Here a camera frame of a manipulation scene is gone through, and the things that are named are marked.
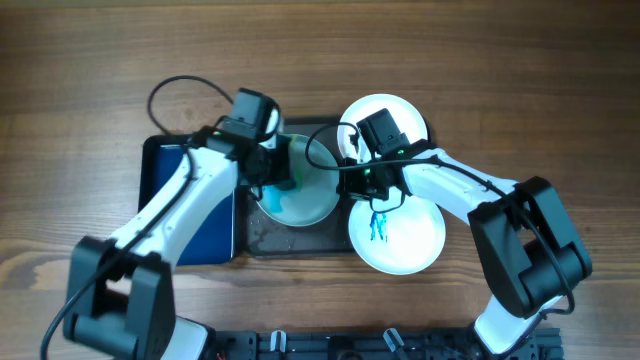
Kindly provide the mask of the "green yellow sponge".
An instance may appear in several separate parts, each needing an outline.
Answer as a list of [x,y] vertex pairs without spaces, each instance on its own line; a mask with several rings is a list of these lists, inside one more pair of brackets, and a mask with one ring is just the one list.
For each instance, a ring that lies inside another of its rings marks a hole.
[[302,186],[303,149],[300,135],[278,135],[275,149],[276,188],[299,190]]

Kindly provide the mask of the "pale green plate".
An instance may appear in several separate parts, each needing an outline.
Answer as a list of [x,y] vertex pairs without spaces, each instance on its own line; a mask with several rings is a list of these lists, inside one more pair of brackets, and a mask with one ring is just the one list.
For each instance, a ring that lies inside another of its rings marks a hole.
[[339,173],[309,164],[305,149],[309,137],[288,135],[289,156],[295,186],[281,190],[275,185],[263,187],[258,206],[273,220],[286,226],[305,227],[320,222],[336,207]]

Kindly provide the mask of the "white plate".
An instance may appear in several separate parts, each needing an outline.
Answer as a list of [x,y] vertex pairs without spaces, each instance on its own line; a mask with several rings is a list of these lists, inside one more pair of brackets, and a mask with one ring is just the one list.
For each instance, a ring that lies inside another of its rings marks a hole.
[[348,234],[352,247],[369,266],[391,275],[410,275],[439,257],[446,226],[435,203],[403,196],[393,188],[388,200],[354,204]]
[[[430,138],[429,128],[420,112],[405,99],[391,94],[371,94],[352,103],[342,114],[340,121],[356,125],[367,116],[387,109],[399,130],[406,134],[410,143]],[[371,160],[371,154],[362,138],[358,146],[351,143],[355,130],[350,126],[337,128],[337,145],[343,158],[356,159],[358,163]]]

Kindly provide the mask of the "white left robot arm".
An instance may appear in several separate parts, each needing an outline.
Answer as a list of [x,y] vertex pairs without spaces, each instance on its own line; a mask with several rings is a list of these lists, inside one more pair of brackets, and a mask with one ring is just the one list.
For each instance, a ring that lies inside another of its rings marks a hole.
[[215,332],[177,315],[173,272],[202,223],[237,187],[291,178],[291,139],[208,130],[183,145],[174,174],[109,239],[74,248],[63,335],[115,359],[212,359]]

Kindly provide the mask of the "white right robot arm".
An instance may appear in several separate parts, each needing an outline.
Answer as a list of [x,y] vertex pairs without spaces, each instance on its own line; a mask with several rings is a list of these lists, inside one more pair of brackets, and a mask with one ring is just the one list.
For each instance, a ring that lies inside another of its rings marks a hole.
[[444,248],[442,214],[470,227],[491,298],[471,325],[467,352],[505,359],[551,314],[575,309],[574,288],[592,260],[549,181],[518,183],[464,165],[441,149],[409,148],[339,168],[342,193],[357,198],[348,220],[356,253],[371,267],[409,275]]

